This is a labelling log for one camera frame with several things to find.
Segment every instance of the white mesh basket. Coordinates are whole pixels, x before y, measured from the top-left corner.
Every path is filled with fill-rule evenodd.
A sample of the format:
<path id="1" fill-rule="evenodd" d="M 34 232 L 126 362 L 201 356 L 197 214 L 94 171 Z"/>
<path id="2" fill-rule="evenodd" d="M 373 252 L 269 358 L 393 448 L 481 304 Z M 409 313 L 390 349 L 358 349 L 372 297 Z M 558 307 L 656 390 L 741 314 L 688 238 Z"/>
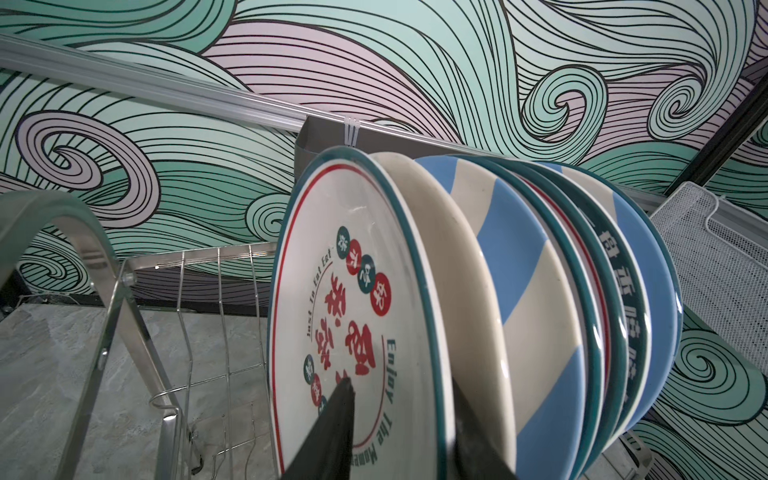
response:
<path id="1" fill-rule="evenodd" d="M 686 182 L 650 219 L 674 261 L 683 302 L 768 375 L 768 250 L 711 218 L 721 201 Z"/>

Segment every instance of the cream plate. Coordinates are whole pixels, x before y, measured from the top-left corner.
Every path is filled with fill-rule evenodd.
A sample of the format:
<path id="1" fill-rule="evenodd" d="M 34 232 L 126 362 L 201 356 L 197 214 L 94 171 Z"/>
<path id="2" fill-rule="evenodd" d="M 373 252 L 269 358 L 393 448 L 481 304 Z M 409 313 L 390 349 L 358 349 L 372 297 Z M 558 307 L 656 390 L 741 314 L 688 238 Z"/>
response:
<path id="1" fill-rule="evenodd" d="M 515 470 L 515 411 L 502 318 L 491 273 L 472 227 L 421 165 L 401 154 L 371 155 L 406 199 L 432 266 L 451 372 L 488 439 Z"/>
<path id="2" fill-rule="evenodd" d="M 351 478 L 445 478 L 451 371 L 419 231 L 389 175 L 334 147 L 291 195 L 269 324 L 280 474 L 342 377 L 355 389 Z"/>

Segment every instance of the stack of plates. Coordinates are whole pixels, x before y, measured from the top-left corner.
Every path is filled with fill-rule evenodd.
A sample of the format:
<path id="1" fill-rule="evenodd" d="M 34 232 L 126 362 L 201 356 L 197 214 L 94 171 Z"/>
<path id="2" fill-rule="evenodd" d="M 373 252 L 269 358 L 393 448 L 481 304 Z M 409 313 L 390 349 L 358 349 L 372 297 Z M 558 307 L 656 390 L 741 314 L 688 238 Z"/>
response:
<path id="1" fill-rule="evenodd" d="M 450 476 L 453 378 L 521 480 L 572 480 L 653 404 L 681 315 L 656 230 L 590 172 L 331 148 L 273 273 L 278 468 L 348 376 L 353 478 Z"/>

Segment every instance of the gray marble surface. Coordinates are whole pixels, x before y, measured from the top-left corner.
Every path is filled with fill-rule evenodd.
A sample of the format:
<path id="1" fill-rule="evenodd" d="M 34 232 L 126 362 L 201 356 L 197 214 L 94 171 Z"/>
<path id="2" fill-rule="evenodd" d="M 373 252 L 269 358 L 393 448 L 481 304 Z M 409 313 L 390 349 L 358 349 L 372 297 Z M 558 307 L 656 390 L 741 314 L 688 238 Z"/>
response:
<path id="1" fill-rule="evenodd" d="M 142 310 L 171 382 L 187 381 L 188 357 L 175 312 Z M 0 322 L 0 472 L 2 478 L 53 478 L 104 322 L 104 309 L 26 304 Z M 185 313 L 193 382 L 226 371 L 221 318 Z M 257 319 L 226 316 L 230 371 L 260 363 Z M 263 326 L 266 339 L 266 325 Z M 235 478 L 274 478 L 263 369 L 231 376 Z M 119 336 L 110 352 L 76 478 L 153 478 L 162 411 Z M 184 402 L 184 392 L 178 394 Z M 230 478 L 225 446 L 226 380 L 190 391 L 189 418 L 204 455 L 194 478 Z"/>

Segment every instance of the wave pattern wallpaper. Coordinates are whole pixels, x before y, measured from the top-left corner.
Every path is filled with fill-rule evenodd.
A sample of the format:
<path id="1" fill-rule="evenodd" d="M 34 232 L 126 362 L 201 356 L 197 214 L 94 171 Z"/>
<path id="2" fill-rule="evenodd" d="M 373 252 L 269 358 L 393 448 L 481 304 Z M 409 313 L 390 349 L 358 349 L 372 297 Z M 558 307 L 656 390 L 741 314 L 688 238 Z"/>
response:
<path id="1" fill-rule="evenodd" d="M 768 70 L 768 0 L 5 0 L 0 14 L 2 33 L 654 193 Z M 0 85 L 0 191 L 72 192 L 119 256 L 279 233 L 295 134 L 19 72 L 0 71 Z M 764 128 L 708 187 L 766 217 L 767 168 Z M 271 266 L 257 263 L 259 280 Z M 53 228 L 19 269 L 33 290 L 91 292 Z M 197 267 L 191 281 L 215 273 Z M 253 292 L 250 265 L 223 274 L 232 299 Z M 172 276 L 138 296 L 168 297 Z M 692 316 L 686 327 L 637 426 L 660 453 L 652 478 L 768 478 L 765 379 Z M 734 396 L 746 384 L 749 398 Z"/>

